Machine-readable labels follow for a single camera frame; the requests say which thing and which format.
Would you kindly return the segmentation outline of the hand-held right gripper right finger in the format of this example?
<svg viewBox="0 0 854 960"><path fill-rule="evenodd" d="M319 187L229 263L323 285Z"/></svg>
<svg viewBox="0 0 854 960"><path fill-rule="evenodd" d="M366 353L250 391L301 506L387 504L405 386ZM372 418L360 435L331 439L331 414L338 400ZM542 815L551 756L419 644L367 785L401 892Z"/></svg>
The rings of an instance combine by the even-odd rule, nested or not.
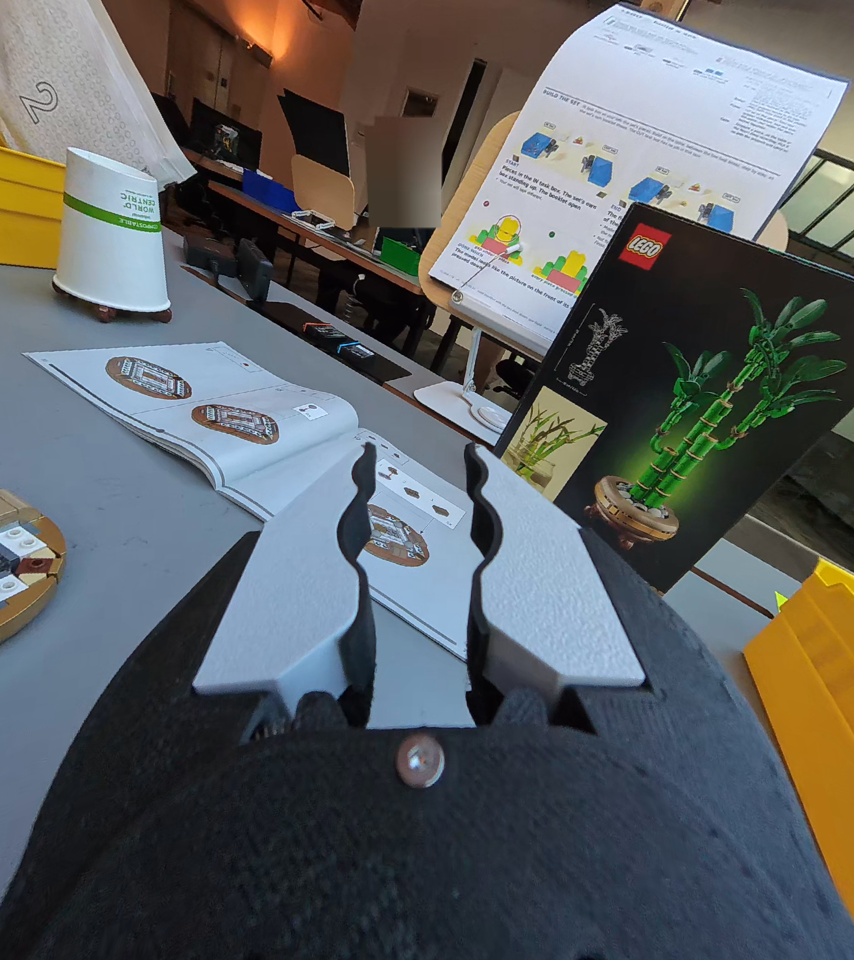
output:
<svg viewBox="0 0 854 960"><path fill-rule="evenodd" d="M636 689L645 673L581 527L490 450L464 450L481 552L467 623L469 703L527 688L557 703L572 687Z"/></svg>

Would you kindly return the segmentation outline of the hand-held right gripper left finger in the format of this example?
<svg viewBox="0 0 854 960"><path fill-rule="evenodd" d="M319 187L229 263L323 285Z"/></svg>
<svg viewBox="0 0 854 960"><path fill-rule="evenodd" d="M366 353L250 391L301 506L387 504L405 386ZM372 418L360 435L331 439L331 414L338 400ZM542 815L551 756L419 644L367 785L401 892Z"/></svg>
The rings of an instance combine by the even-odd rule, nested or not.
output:
<svg viewBox="0 0 854 960"><path fill-rule="evenodd" d="M194 679L198 694L373 692L367 573L375 448L347 453L265 526Z"/></svg>

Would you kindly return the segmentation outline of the open lego instruction booklet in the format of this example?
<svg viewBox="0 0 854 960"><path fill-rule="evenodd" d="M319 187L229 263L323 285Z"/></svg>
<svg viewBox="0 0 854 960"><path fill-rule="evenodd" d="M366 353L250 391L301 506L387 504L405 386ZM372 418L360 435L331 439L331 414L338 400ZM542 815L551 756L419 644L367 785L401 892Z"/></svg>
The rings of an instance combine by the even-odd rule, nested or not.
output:
<svg viewBox="0 0 854 960"><path fill-rule="evenodd" d="M480 554L461 489L363 428L337 395L287 382L224 342L36 351L26 358L143 439L192 462L267 522L349 452L376 450L375 600L462 661Z"/></svg>

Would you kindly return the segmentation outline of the black lego bamboo set box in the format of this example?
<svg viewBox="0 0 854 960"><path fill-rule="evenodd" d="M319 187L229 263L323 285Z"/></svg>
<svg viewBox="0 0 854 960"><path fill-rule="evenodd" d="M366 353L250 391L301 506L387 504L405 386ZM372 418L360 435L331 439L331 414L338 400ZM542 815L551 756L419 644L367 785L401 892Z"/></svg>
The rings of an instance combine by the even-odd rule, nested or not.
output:
<svg viewBox="0 0 854 960"><path fill-rule="evenodd" d="M853 276L635 204L496 453L665 593L853 408Z"/></svg>

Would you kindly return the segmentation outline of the instruction sheet on stand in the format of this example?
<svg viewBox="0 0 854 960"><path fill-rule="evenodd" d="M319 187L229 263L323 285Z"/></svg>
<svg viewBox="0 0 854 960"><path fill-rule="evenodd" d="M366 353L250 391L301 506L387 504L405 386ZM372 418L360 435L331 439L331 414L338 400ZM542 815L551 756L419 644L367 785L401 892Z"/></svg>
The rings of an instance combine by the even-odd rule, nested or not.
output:
<svg viewBox="0 0 854 960"><path fill-rule="evenodd" d="M506 427L510 414L491 401L483 399L476 389L474 371L483 337L493 345L525 354L541 361L550 343L541 336L527 333L516 323L500 318L489 309L480 306L466 294L449 284L433 278L431 270L457 229L464 221L474 197L479 192L487 174L492 170L498 154L514 126L518 112L500 120L484 139L475 159L457 186L457 190L444 211L440 227L431 237L420 258L418 280L423 294L438 308L450 315L450 323L436 356L435 368L444 362L457 338L461 326L472 328L471 343L462 377L462 383L441 381L414 391L414 398L450 424L457 426L467 436L489 447L496 445Z"/></svg>

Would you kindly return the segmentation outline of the black device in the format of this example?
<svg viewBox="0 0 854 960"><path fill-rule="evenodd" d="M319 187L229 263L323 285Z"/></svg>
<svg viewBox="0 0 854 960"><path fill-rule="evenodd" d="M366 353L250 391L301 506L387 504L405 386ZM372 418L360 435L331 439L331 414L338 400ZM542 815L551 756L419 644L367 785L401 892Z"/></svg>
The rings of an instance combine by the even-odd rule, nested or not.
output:
<svg viewBox="0 0 854 960"><path fill-rule="evenodd" d="M242 238L236 247L237 279L247 299L263 304L268 299L274 275L273 263L251 239Z"/></svg>
<svg viewBox="0 0 854 960"><path fill-rule="evenodd" d="M238 277L238 261L233 246L217 241L203 233L182 236L185 264L216 276Z"/></svg>

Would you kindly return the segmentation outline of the long wooden table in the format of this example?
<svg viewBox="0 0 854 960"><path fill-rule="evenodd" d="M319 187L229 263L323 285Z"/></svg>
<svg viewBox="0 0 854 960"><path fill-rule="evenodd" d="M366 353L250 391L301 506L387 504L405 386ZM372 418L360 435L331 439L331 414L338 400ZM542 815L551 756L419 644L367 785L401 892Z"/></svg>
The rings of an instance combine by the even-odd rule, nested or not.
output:
<svg viewBox="0 0 854 960"><path fill-rule="evenodd" d="M242 191L217 182L210 183L210 188L213 192L229 199L240 207L250 210L256 215L277 224L280 228L295 234L299 239L313 243L315 246L319 246L345 258L363 270L373 273L383 280L408 291L410 294L418 296L424 295L421 284L416 277L382 262L380 258L365 252L361 247L343 242L336 237L330 236L325 231L316 230L288 214L259 202Z"/></svg>

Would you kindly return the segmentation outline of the green plastic bin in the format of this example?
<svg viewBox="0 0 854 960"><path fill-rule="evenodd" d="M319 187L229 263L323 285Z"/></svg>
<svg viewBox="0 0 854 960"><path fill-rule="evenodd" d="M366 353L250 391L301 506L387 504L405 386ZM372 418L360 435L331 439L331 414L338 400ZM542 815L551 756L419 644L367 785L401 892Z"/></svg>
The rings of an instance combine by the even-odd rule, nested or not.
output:
<svg viewBox="0 0 854 960"><path fill-rule="evenodd" d="M416 279L419 276L421 252L413 246L385 237L381 246L381 262L391 269Z"/></svg>

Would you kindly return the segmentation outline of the white paper cup green band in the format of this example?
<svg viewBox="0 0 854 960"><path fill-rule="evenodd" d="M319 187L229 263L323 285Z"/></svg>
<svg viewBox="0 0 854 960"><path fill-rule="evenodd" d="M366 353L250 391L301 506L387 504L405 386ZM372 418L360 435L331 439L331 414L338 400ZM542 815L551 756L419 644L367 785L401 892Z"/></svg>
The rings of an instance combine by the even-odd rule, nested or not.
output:
<svg viewBox="0 0 854 960"><path fill-rule="evenodd" d="M170 311L158 183L116 160L68 148L52 285L116 311Z"/></svg>

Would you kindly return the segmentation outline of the blue plastic bin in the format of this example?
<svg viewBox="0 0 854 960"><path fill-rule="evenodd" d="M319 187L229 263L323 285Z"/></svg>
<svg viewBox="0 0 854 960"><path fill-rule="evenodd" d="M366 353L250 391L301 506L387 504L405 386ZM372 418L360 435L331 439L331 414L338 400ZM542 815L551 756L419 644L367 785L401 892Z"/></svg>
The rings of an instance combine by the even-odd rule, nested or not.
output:
<svg viewBox="0 0 854 960"><path fill-rule="evenodd" d="M256 202L285 214L300 209L292 189L258 170L242 169L241 190Z"/></svg>

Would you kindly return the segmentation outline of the light wooden chair back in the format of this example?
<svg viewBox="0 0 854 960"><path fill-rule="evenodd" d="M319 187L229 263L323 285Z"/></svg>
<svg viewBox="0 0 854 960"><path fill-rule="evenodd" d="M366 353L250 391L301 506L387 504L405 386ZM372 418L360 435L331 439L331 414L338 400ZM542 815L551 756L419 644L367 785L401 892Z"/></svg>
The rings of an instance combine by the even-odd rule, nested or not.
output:
<svg viewBox="0 0 854 960"><path fill-rule="evenodd" d="M292 191L300 210L312 210L339 229L356 224L355 189L349 176L296 153L290 159Z"/></svg>

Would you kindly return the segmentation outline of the black monitor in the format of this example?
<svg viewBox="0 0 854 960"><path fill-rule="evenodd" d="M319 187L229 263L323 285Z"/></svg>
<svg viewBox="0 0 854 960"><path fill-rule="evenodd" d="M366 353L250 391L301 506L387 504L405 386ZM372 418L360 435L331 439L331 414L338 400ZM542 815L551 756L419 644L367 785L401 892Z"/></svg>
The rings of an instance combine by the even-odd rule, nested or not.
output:
<svg viewBox="0 0 854 960"><path fill-rule="evenodd" d="M193 99L189 146L195 152L243 169L258 169L262 132Z"/></svg>

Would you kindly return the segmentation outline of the black panel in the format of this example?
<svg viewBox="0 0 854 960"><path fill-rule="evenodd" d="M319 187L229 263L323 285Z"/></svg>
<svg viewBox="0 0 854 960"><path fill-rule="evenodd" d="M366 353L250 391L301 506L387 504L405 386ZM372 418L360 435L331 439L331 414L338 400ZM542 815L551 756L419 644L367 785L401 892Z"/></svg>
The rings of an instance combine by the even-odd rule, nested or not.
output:
<svg viewBox="0 0 854 960"><path fill-rule="evenodd" d="M344 114L284 89L278 102L295 153L350 178L349 141Z"/></svg>

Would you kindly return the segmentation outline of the printed task instruction sheet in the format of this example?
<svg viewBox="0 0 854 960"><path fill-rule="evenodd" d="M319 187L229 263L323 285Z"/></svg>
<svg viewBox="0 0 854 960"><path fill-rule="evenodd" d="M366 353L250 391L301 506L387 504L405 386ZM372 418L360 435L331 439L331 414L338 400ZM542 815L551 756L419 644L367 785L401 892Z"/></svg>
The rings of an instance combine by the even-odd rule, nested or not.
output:
<svg viewBox="0 0 854 960"><path fill-rule="evenodd" d="M553 55L430 278L452 310L550 344L628 213L756 239L849 86L613 6Z"/></svg>

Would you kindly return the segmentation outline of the white numbered paper bag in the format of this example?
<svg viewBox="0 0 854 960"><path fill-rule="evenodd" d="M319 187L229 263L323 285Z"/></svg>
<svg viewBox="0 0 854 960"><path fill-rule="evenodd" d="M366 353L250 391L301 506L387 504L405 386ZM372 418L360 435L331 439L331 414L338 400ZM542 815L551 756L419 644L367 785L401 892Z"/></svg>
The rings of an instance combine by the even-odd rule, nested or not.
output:
<svg viewBox="0 0 854 960"><path fill-rule="evenodd" d="M53 162L85 150L160 187L196 173L99 1L0 1L0 135Z"/></svg>

